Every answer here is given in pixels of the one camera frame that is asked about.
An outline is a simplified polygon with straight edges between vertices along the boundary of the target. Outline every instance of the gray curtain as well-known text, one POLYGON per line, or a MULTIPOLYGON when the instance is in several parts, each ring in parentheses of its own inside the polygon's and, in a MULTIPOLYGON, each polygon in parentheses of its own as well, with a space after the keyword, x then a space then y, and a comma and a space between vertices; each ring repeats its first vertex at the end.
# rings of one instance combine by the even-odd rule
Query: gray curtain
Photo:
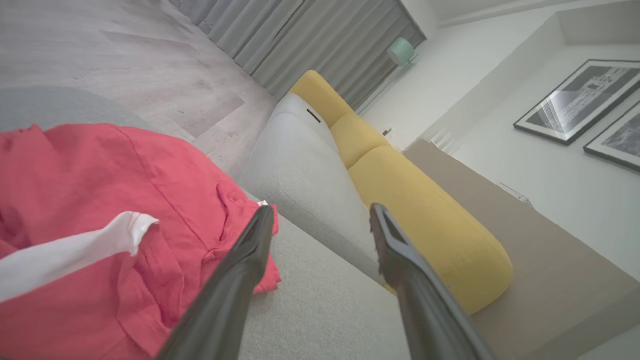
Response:
POLYGON ((393 71, 386 49, 425 38, 398 0, 170 0, 281 98, 308 69, 358 108, 393 71))

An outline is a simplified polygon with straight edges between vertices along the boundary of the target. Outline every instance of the yellow cushion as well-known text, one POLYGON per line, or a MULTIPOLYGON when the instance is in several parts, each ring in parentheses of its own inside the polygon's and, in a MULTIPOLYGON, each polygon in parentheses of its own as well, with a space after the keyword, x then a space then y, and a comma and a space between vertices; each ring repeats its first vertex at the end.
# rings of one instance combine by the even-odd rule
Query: yellow cushion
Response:
POLYGON ((329 127, 344 114, 353 112, 349 104, 315 70, 304 73, 289 92, 311 105, 329 127))
POLYGON ((389 209, 467 313, 507 289, 513 267, 502 245, 400 152, 377 147, 349 175, 365 205, 389 209))
POLYGON ((384 136, 353 111, 341 117, 331 127, 331 134, 346 168, 353 166, 371 149, 388 145, 384 136))

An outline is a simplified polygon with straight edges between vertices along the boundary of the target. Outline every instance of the red clothing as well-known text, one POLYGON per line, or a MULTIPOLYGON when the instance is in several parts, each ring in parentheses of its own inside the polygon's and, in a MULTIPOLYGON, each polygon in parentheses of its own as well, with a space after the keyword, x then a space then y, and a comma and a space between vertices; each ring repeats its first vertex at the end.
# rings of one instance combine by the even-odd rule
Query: red clothing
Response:
MULTIPOLYGON (((160 219, 136 256, 119 253, 1 303, 0 356, 154 356, 257 207, 178 138, 108 124, 0 133, 0 258, 127 210, 160 219)), ((255 291, 278 281, 270 256, 255 291)))

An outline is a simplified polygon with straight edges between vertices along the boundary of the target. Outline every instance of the green lampshade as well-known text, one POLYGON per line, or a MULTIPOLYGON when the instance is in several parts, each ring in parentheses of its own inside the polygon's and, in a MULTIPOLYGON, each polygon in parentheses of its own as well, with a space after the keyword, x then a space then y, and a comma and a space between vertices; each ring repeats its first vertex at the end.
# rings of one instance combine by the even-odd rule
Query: green lampshade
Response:
POLYGON ((387 54, 398 66, 405 66, 413 56, 413 46, 405 38, 397 38, 387 49, 387 54))

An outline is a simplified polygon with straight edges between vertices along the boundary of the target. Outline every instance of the wooden floor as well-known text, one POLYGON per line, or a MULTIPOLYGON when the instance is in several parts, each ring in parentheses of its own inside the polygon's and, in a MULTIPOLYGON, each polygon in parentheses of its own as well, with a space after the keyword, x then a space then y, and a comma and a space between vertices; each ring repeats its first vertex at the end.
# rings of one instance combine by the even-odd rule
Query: wooden floor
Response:
POLYGON ((114 100, 232 177, 275 106, 167 0, 0 1, 0 87, 39 85, 114 100))

